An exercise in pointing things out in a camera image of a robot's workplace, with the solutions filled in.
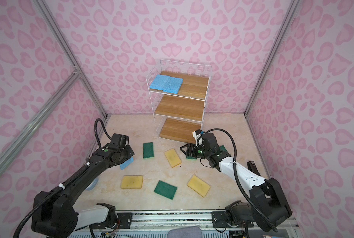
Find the blue sponge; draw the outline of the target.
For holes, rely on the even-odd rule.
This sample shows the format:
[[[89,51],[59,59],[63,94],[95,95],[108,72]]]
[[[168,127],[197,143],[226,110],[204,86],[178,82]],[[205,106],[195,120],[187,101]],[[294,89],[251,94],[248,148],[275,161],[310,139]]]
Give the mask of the blue sponge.
[[[130,159],[126,160],[124,163],[120,164],[120,169],[124,170],[127,168],[131,163],[133,163],[134,159],[131,157]]]
[[[162,91],[170,94],[178,94],[183,83],[182,78],[169,77],[163,86]]]
[[[163,91],[165,85],[167,84],[170,76],[158,74],[150,84],[150,89]]]

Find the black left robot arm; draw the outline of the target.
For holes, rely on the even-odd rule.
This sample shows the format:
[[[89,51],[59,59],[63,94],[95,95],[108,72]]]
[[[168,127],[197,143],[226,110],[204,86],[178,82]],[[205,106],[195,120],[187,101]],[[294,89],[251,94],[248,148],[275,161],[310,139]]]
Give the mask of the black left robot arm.
[[[73,206],[101,173],[123,164],[133,155],[129,137],[113,134],[110,143],[98,148],[70,178],[50,192],[42,191],[35,197],[32,231],[51,238],[67,238],[75,230],[92,224],[107,228],[116,226],[118,218],[113,205],[98,203],[95,208],[83,211],[76,211]]]

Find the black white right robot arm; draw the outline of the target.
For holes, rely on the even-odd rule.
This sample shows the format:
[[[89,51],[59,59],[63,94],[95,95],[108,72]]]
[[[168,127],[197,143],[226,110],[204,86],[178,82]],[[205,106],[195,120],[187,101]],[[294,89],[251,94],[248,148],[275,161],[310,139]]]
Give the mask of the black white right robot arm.
[[[229,176],[239,188],[245,202],[235,201],[223,212],[223,219],[218,220],[215,228],[223,225],[248,228],[256,223],[264,232],[278,231],[278,226],[292,216],[292,210],[280,183],[274,178],[264,178],[237,162],[237,148],[230,137],[234,154],[222,149],[214,135],[214,130],[192,133],[194,143],[180,148],[188,157],[204,159],[212,169]]]

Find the green sponge middle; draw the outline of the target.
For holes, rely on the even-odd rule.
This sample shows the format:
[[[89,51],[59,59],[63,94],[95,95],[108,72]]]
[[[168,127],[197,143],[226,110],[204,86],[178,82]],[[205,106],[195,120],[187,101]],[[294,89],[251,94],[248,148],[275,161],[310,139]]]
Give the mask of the green sponge middle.
[[[196,157],[197,152],[194,149],[188,150],[186,153],[188,155],[188,158],[186,158],[186,159],[189,159],[189,160],[196,160],[197,159],[197,157]]]

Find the green sponge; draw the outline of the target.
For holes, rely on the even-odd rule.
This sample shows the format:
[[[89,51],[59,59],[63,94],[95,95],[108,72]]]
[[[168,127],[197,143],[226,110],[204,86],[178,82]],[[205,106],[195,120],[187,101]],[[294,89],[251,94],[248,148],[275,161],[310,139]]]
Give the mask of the green sponge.
[[[196,157],[197,152],[194,149],[188,150],[186,153],[188,155],[188,158],[186,158],[186,159],[189,159],[189,160],[196,160],[197,159],[197,157]]]
[[[222,153],[228,153],[228,151],[226,150],[226,148],[223,145],[220,146],[220,151]]]

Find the yellow sponge centre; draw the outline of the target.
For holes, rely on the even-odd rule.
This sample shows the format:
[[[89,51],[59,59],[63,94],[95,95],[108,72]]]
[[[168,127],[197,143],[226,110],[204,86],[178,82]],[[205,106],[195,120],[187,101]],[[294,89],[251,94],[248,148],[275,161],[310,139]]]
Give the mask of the yellow sponge centre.
[[[170,149],[164,153],[166,159],[168,160],[170,166],[172,168],[176,167],[177,165],[180,165],[182,163],[180,157],[178,156],[177,152],[175,149]]]

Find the yellow sponge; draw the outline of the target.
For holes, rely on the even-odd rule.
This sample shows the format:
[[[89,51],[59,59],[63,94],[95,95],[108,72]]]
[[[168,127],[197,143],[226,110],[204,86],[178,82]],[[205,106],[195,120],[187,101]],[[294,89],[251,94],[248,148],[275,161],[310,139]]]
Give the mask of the yellow sponge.
[[[168,160],[170,166],[172,168],[176,167],[177,165],[180,165],[182,163],[180,157],[178,156],[177,152],[175,149],[170,149],[164,153],[166,159]]]
[[[143,176],[123,176],[121,189],[141,189],[143,184]]]
[[[201,197],[206,197],[211,186],[204,182],[202,179],[193,175],[191,179],[188,181],[187,186],[194,190]]]

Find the yellow sponge front right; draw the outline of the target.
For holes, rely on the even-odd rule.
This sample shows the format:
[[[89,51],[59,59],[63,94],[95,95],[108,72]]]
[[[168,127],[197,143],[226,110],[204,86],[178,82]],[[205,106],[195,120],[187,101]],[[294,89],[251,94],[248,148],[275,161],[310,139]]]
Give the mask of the yellow sponge front right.
[[[211,186],[204,182],[202,179],[193,175],[191,179],[188,181],[187,186],[194,190],[201,197],[206,197]]]

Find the green sponge right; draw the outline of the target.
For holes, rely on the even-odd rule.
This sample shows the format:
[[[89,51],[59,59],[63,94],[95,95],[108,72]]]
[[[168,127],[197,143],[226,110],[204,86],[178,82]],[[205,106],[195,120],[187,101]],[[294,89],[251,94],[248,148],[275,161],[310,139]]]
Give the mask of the green sponge right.
[[[226,150],[226,148],[223,145],[220,146],[220,151],[222,153],[228,153],[228,151]]]

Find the green scouring pad left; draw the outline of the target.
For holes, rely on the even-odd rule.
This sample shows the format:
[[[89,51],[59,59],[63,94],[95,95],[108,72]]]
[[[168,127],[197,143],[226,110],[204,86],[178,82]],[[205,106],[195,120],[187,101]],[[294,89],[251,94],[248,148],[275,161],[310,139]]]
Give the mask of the green scouring pad left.
[[[143,143],[143,158],[154,158],[154,145],[153,142]]]

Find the green scouring pad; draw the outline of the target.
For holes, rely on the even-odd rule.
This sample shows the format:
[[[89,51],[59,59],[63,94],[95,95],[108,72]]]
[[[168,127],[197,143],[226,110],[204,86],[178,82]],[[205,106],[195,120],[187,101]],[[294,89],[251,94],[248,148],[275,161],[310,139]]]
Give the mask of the green scouring pad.
[[[155,189],[154,189],[154,193],[161,195],[165,198],[168,198],[170,200],[173,200],[175,194],[177,191],[177,187],[173,186],[169,183],[166,183],[164,181],[158,181]]]
[[[154,145],[153,142],[143,143],[143,158],[154,158]]]

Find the green scouring pad front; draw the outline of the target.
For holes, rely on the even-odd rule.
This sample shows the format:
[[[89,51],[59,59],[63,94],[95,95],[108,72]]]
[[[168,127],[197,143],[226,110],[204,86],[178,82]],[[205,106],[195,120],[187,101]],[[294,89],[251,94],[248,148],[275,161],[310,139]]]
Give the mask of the green scouring pad front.
[[[154,193],[161,195],[165,198],[168,198],[170,200],[173,200],[175,194],[177,191],[177,187],[173,186],[169,183],[166,183],[164,181],[158,181],[155,189],[154,189]]]

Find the yellow sponge front left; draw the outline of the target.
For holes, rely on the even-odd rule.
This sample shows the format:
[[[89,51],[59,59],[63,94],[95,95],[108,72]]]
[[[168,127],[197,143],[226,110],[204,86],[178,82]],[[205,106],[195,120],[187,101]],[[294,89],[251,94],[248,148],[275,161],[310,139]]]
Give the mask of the yellow sponge front left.
[[[141,189],[143,184],[143,176],[123,176],[121,189]]]

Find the grey chair back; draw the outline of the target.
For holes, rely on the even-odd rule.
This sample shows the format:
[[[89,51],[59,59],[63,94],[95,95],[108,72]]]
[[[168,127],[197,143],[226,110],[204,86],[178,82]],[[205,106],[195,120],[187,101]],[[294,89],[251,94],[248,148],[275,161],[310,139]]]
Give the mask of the grey chair back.
[[[197,226],[170,230],[167,238],[203,238],[202,231]]]

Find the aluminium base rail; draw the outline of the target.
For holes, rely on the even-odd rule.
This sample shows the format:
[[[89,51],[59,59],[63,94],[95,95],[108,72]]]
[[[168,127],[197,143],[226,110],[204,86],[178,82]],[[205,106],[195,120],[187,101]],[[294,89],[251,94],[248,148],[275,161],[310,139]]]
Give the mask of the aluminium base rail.
[[[119,228],[93,226],[73,232],[72,238],[165,238],[170,230],[197,227],[204,238],[301,238],[303,235],[294,217],[278,226],[278,232],[262,231],[256,222],[230,225],[224,210],[137,210],[117,211]]]

